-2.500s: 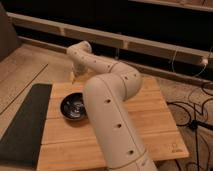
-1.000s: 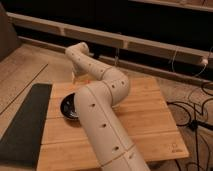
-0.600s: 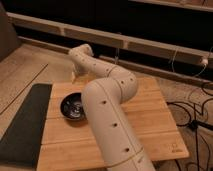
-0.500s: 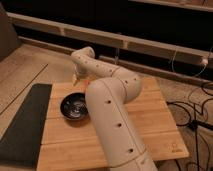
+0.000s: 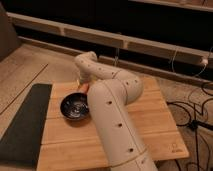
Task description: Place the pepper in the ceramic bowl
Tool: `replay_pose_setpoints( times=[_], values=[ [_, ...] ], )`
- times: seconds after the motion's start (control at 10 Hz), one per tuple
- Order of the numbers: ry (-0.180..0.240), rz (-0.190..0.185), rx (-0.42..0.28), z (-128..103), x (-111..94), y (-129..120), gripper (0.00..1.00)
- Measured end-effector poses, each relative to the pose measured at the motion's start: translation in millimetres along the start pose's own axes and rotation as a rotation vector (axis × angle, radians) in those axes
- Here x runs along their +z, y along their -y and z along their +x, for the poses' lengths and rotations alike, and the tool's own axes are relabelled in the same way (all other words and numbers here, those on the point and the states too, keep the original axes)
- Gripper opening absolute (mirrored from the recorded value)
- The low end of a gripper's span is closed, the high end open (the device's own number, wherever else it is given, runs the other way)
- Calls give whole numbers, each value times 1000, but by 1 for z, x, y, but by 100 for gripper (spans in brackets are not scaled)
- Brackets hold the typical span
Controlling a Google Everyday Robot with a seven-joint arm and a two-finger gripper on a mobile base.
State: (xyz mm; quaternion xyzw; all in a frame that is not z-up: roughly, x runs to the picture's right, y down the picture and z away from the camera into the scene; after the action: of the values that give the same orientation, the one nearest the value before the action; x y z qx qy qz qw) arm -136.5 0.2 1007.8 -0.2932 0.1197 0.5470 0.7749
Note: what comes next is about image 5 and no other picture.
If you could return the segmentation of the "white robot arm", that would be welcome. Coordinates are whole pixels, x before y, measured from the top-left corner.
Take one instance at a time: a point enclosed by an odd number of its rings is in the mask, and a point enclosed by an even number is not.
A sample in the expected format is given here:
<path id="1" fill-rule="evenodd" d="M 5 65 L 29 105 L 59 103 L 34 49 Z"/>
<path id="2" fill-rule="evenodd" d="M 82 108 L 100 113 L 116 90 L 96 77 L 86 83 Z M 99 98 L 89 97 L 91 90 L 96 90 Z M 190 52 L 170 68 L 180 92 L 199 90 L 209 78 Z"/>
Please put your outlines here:
<path id="1" fill-rule="evenodd" d="M 88 106 L 111 171 L 158 171 L 137 133 L 126 106 L 143 92 L 141 79 L 131 72 L 97 61 L 94 52 L 75 57 L 80 82 L 98 78 L 87 93 Z"/>

